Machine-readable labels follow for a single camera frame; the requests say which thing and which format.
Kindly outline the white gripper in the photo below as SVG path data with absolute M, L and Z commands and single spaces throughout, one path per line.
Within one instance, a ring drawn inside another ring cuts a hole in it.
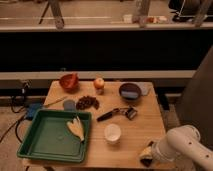
M 153 143 L 151 153 L 153 158 L 160 163 L 172 162 L 174 160 L 172 149 L 165 138 Z

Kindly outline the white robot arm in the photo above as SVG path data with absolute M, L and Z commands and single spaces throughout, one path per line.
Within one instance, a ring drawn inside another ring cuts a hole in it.
M 200 133 L 192 125 L 172 128 L 151 146 L 153 158 L 161 163 L 174 161 L 184 155 L 207 171 L 213 171 L 213 151 L 200 143 Z

